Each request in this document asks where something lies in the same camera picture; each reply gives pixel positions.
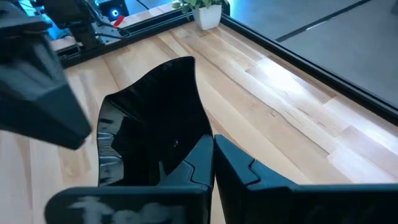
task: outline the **potted plant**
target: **potted plant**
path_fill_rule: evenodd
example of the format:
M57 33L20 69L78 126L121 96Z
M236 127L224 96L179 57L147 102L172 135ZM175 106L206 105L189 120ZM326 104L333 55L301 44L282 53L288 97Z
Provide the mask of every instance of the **potted plant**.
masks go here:
M199 27L208 30L220 23L222 1L228 4L227 0L178 0L172 7L181 9L187 17L189 10L192 10L193 18Z

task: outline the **white pot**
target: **white pot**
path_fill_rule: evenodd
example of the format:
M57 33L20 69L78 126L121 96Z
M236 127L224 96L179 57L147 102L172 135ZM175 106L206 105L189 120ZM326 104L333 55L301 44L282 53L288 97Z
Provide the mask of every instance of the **white pot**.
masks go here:
M209 8L203 7L194 9L193 18L202 30L217 27L221 20L221 5L212 5Z

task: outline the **red object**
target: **red object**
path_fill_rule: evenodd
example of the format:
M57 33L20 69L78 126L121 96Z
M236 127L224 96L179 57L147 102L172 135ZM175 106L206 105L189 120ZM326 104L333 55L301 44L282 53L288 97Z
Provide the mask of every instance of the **red object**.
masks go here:
M123 22L124 16L119 16L118 19L116 19L116 22L113 24L113 28L117 28L120 23Z

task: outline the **wood grain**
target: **wood grain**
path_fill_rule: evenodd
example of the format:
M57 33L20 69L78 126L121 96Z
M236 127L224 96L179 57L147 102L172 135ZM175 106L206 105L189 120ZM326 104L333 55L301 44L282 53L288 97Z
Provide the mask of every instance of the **wood grain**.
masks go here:
M398 179L397 127L235 31L194 23L66 70L93 128L103 98L170 59L196 59L200 98L214 133L299 184L391 183ZM56 192L95 185L96 136L79 151L0 133L0 219L43 223ZM212 223L224 223L218 191Z

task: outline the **blue light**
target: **blue light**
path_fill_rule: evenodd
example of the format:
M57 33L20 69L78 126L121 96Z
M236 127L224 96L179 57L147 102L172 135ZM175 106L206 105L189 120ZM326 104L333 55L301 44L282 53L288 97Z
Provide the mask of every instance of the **blue light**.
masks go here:
M120 16L120 10L117 8L112 8L111 10L109 10L109 19L115 20Z
M117 10L112 11L112 16L116 17L119 15L119 12Z

